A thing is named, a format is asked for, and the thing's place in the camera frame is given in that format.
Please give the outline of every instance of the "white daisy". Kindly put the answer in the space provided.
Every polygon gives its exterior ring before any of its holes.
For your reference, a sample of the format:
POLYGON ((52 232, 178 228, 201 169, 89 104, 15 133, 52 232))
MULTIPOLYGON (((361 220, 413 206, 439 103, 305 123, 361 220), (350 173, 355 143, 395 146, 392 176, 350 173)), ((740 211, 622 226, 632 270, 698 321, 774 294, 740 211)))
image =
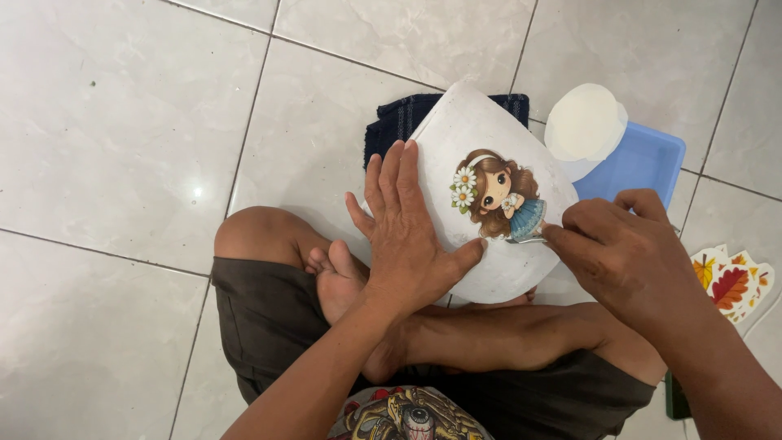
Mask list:
POLYGON ((458 173, 454 174, 454 185, 466 185, 470 188, 475 187, 475 169, 463 167, 458 173))
POLYGON ((466 185, 457 187, 456 191, 452 192, 451 197, 453 197, 457 207, 470 206, 475 201, 475 198, 472 196, 472 190, 466 185))
POLYGON ((503 200, 500 202, 500 206, 502 207, 502 209, 503 209, 504 211, 510 211, 511 209, 513 209, 513 208, 514 208, 514 206, 516 206, 516 202, 517 202, 517 201, 518 201, 518 199, 516 198, 516 196, 514 196, 513 194, 511 194, 510 196, 508 196, 508 197, 505 197, 505 198, 504 198, 504 199, 503 199, 503 200))

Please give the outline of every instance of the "navy towel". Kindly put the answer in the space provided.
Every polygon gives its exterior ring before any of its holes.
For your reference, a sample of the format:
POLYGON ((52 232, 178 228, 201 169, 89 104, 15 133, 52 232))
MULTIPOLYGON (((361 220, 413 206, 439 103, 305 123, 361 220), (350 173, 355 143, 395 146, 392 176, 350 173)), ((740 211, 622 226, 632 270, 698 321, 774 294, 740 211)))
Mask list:
MULTIPOLYGON (((385 157, 395 141, 398 139, 407 141, 441 96, 442 93, 412 95, 378 107, 379 121, 367 125, 367 135, 364 137, 364 169, 367 169, 372 154, 378 153, 381 157, 385 157)), ((527 95, 519 93, 489 97, 525 127, 529 127, 527 95)))

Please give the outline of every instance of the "blue plastic tray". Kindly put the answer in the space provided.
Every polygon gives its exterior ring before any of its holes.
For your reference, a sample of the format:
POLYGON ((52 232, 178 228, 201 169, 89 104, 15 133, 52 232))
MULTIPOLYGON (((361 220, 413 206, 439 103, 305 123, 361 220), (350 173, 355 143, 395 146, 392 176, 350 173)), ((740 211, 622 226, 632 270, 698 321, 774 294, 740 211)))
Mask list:
POLYGON ((676 136, 628 122, 616 150, 573 186, 580 200, 601 197, 610 201, 623 189, 652 188, 668 209, 685 149, 684 141, 676 136))

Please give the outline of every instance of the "brown hair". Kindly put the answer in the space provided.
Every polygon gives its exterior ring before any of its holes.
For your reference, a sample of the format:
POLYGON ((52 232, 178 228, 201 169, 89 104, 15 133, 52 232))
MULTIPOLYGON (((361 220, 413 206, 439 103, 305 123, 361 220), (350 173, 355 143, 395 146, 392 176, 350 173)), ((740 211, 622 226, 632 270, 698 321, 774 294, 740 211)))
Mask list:
POLYGON ((511 235, 511 222, 505 217, 505 213, 501 208, 481 214, 481 200, 483 200, 483 196, 486 194, 486 173, 496 173, 504 171, 505 168, 510 168, 511 192, 520 194, 525 200, 535 200, 539 197, 537 182, 533 178, 532 171, 520 169, 514 160, 505 160, 492 150, 485 149, 475 150, 468 154, 467 159, 459 163, 456 171, 459 172, 459 170, 469 165, 473 159, 483 154, 488 154, 491 157, 482 159, 475 164, 475 189, 478 190, 478 196, 475 198, 475 202, 468 207, 470 220, 473 223, 481 224, 479 231, 481 236, 497 238, 503 235, 507 237, 511 235))

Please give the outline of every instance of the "hand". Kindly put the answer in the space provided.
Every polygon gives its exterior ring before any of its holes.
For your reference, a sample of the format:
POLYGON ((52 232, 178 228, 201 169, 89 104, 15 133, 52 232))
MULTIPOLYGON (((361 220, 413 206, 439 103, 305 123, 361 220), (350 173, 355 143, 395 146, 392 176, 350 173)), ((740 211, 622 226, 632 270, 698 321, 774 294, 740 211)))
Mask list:
POLYGON ((352 193, 345 194, 354 225, 372 245, 364 290, 382 297, 382 306, 400 318, 440 299, 481 261, 487 245, 482 238, 452 254, 437 240, 418 186, 415 141, 396 141, 383 162, 378 154, 372 155, 364 198, 374 218, 361 210, 352 193))
POLYGON ((582 200, 547 225, 543 237, 579 281, 639 333, 655 331, 687 310, 713 308, 690 258, 652 189, 629 189, 607 200, 582 200), (629 213, 632 208, 637 215, 629 213))

